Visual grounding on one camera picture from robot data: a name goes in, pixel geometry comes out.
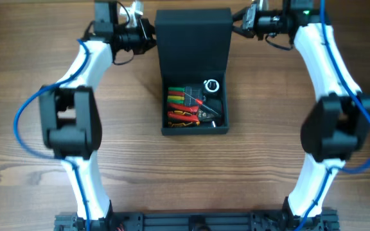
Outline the dark teal hinged box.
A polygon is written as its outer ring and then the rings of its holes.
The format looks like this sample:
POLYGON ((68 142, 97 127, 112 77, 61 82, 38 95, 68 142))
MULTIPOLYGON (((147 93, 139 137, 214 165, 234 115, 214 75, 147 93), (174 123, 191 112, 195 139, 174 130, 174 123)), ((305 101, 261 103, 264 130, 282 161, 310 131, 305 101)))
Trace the dark teal hinged box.
POLYGON ((162 78, 163 135, 218 135, 229 130, 226 69, 233 19, 230 8, 158 10, 155 32, 162 78), (204 89, 216 80, 219 90, 206 104, 222 116, 214 123, 171 128, 168 125, 168 89, 204 89))

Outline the clear precision screwdriver set case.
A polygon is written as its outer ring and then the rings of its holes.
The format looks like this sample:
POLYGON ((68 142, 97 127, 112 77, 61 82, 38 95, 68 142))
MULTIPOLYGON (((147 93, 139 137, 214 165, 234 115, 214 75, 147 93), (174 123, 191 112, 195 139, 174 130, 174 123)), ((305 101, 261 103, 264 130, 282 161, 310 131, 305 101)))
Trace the clear precision screwdriver set case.
POLYGON ((176 103, 187 107, 198 106, 196 100, 204 102, 206 97, 202 93, 202 89, 198 87, 169 87, 168 88, 168 103, 176 103))

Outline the red handled wire stripper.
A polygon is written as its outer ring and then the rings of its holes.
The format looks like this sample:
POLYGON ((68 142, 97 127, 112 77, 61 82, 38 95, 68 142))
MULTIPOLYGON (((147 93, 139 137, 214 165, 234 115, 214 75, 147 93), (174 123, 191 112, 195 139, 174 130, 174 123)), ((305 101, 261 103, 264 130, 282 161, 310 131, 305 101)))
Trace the red handled wire stripper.
POLYGON ((220 114, 210 112, 199 106, 187 107, 177 103, 168 103, 168 123, 171 125, 181 124, 184 126, 200 125, 211 122, 220 117, 220 114))

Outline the orange black pliers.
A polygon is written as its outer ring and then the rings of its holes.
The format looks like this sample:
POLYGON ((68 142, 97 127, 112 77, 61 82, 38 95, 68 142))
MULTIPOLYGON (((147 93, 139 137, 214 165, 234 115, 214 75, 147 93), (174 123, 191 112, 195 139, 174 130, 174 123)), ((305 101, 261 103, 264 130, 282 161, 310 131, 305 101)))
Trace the orange black pliers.
POLYGON ((168 126, 171 128, 181 128, 189 126, 198 126, 200 121, 195 114, 189 112, 174 110, 167 112, 168 126))

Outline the black red screwdriver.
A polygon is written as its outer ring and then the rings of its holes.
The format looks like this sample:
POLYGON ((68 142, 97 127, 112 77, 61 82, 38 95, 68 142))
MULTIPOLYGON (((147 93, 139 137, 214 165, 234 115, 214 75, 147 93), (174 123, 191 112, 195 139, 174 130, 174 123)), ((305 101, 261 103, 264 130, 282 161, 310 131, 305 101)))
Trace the black red screwdriver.
POLYGON ((194 98, 193 96, 185 93, 186 96, 188 96, 189 98, 193 99, 198 105, 200 105, 201 107, 205 108, 206 110, 210 111, 212 114, 216 115, 216 116, 221 116, 221 114, 219 114, 217 111, 213 110, 211 107, 207 106, 206 104, 203 103, 202 100, 200 99, 196 99, 194 98))

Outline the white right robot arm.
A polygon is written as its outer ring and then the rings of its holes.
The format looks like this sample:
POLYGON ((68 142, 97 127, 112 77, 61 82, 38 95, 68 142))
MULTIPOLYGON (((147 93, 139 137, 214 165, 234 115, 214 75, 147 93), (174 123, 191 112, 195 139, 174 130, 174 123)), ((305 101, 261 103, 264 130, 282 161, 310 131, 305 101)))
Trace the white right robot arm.
POLYGON ((316 103, 301 127, 305 158, 288 209, 295 217, 316 217, 338 172, 370 168, 370 96, 347 70, 324 1, 319 8, 312 1, 284 1, 282 10, 253 1, 233 21, 241 22, 233 31, 247 38, 288 35, 286 50, 296 49, 305 62, 316 103))

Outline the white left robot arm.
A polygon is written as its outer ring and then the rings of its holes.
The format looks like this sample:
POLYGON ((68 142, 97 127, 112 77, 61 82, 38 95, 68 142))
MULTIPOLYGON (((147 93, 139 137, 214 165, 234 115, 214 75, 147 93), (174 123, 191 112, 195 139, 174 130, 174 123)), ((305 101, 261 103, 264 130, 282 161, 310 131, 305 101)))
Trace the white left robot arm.
POLYGON ((102 127, 94 91, 120 50, 142 55, 156 45, 148 19, 136 26, 113 25, 112 31, 85 32, 66 74, 38 97, 42 138, 67 171, 84 221, 107 217, 110 199, 101 182, 98 150, 102 127))

